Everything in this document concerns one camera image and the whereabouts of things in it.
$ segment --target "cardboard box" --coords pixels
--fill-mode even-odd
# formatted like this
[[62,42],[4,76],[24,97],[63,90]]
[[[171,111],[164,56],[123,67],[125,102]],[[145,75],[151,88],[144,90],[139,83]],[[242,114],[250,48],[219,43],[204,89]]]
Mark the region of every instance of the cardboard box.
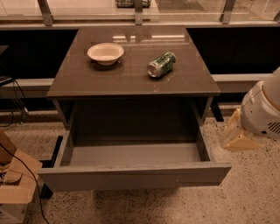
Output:
[[[0,143],[14,156],[20,158],[38,179],[38,169],[42,164],[35,158],[17,149],[11,140],[0,131]],[[0,146],[0,164],[9,162],[10,167],[4,177],[4,183],[18,180],[16,185],[0,185],[0,224],[23,223],[28,204],[32,201],[36,189],[34,177],[15,157],[6,157]]]

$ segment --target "open drawer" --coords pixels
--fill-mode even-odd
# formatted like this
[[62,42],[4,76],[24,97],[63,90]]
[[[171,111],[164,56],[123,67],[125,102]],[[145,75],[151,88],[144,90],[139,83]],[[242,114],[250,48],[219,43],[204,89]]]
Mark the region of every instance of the open drawer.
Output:
[[214,161],[194,105],[183,97],[73,101],[55,165],[38,174],[53,191],[218,185],[231,164]]

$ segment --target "countertop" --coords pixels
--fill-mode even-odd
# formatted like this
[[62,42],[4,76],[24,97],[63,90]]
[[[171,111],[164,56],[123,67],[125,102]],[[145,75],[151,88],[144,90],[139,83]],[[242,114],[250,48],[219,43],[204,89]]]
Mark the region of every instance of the countertop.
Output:
[[[92,61],[88,49],[103,42],[121,45],[124,55],[112,66]],[[159,79],[147,64],[165,52],[176,55],[173,69]],[[47,94],[49,98],[176,95],[214,96],[218,89],[183,26],[80,28]]]

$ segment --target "glass wall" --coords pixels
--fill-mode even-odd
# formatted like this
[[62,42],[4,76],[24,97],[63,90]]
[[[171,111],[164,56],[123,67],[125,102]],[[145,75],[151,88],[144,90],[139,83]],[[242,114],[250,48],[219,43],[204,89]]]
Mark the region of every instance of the glass wall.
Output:
[[[45,0],[56,22],[134,23],[136,0]],[[143,22],[189,24],[221,21],[270,21],[280,11],[280,0],[143,0]],[[41,20],[38,0],[0,0],[0,20]]]

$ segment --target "drawer front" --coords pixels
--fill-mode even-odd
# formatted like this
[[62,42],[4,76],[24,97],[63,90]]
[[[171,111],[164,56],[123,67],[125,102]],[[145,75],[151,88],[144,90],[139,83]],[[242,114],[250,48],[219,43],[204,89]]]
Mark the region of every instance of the drawer front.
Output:
[[201,162],[135,170],[90,169],[87,167],[45,168],[39,176],[53,191],[91,191],[181,186],[218,186],[229,163]]

